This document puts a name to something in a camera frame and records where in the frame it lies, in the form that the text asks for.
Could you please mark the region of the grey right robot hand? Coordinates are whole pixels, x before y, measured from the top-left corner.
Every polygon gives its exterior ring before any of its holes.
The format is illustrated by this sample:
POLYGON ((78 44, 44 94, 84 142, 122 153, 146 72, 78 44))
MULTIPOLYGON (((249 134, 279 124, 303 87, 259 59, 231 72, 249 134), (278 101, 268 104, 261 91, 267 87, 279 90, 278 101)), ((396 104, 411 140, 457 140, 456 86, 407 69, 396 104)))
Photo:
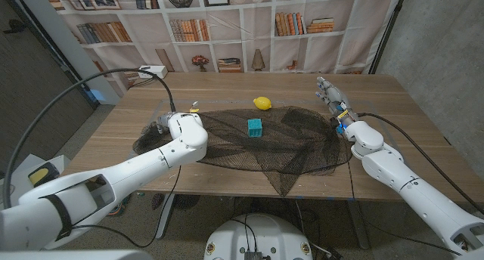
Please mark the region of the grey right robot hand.
POLYGON ((358 115, 353 111, 347 96, 336 86, 323 77, 317 78, 318 91, 315 93, 328 107, 330 114, 347 127, 358 121, 358 115))

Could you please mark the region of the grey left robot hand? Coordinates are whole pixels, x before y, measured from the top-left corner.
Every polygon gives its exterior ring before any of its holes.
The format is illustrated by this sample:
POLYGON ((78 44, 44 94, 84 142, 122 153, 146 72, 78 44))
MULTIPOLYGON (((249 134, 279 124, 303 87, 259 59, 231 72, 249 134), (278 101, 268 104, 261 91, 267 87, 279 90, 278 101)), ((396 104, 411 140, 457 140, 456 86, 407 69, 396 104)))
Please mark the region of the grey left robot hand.
POLYGON ((169 120, 174 114, 174 112, 168 112, 157 118, 157 130, 160 134, 169 133, 169 120))

